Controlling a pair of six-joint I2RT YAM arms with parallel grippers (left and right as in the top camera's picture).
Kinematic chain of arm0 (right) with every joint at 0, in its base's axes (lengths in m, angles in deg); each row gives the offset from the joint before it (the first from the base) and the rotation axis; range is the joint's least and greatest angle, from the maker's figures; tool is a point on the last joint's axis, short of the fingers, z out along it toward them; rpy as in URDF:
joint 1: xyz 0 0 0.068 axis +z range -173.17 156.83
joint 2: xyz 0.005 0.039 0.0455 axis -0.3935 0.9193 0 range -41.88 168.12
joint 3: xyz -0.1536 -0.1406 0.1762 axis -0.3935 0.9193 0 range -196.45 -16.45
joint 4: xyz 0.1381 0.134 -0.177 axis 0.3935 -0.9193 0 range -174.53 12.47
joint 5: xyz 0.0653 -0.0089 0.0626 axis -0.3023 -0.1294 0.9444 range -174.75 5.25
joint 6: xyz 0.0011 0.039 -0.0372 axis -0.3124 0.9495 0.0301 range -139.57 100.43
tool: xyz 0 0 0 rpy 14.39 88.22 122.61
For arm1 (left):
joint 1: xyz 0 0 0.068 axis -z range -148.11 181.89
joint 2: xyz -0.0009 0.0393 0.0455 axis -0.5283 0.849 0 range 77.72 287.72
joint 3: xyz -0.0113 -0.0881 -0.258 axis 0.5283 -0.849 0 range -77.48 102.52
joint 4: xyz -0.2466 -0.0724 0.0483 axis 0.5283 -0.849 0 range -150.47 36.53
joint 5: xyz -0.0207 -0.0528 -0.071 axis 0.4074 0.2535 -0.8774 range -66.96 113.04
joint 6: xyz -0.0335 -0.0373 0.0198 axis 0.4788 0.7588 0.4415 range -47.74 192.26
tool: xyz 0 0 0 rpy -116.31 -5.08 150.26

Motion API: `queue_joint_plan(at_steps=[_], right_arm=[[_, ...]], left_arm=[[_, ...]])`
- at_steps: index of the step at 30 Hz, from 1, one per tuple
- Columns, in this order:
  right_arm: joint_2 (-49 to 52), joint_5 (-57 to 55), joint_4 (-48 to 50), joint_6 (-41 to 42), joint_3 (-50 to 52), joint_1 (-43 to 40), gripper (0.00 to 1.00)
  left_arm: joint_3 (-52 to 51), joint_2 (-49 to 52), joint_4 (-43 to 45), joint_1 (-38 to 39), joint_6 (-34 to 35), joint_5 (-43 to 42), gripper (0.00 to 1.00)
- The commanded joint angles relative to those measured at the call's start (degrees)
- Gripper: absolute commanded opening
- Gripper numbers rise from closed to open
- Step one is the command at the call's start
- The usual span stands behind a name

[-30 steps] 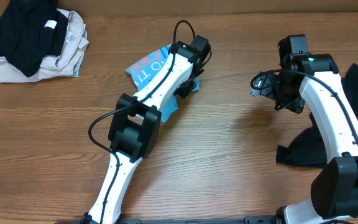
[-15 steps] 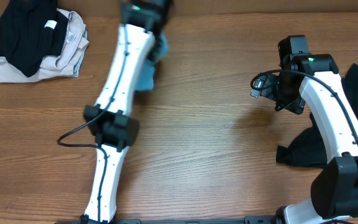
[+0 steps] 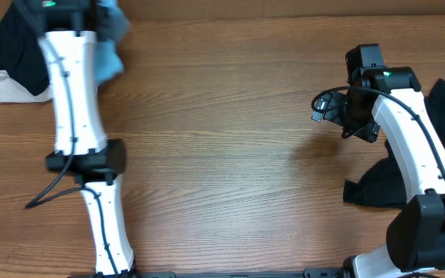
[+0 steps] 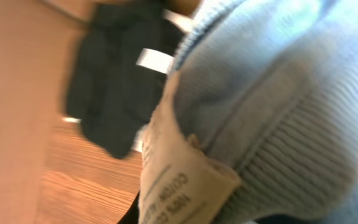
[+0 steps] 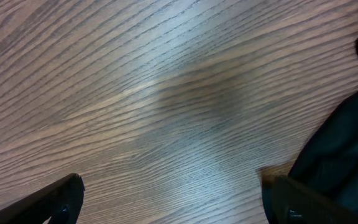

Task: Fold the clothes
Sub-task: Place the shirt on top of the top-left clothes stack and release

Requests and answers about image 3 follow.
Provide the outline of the light blue printed t-shirt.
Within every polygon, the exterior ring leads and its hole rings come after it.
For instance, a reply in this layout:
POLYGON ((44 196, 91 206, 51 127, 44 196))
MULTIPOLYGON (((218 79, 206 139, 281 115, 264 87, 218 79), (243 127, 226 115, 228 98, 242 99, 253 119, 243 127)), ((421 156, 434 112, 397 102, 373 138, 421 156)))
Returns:
POLYGON ((107 31, 110 36, 98 41, 95 50, 94 77, 98 86, 124 72, 124 65, 117 54, 117 44, 123 39, 130 23, 118 5, 117 0, 99 1, 106 8, 110 23, 107 31))

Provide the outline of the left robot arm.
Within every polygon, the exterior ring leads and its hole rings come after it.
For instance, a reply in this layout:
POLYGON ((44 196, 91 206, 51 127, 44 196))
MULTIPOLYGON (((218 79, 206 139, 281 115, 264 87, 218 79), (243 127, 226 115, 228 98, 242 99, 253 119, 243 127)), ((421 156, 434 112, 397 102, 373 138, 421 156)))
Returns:
POLYGON ((95 277, 135 277, 134 251, 121 203, 126 150, 104 131, 94 76, 97 47, 124 34, 124 24, 100 1, 16 1, 35 32, 49 74, 56 120, 49 171, 74 177, 61 195, 82 195, 96 252, 95 277))

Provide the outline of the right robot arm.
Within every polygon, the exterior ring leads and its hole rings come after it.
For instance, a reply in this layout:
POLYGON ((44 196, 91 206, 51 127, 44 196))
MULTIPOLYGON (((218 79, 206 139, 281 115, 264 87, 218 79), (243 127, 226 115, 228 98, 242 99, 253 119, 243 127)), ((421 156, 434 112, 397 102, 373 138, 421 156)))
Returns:
POLYGON ((430 122, 421 86, 409 67, 364 67, 348 86, 319 93, 313 119, 326 114, 349 137, 371 122, 386 134, 401 171, 406 206, 383 246, 345 261, 342 277, 429 277, 445 270, 445 149, 430 122))

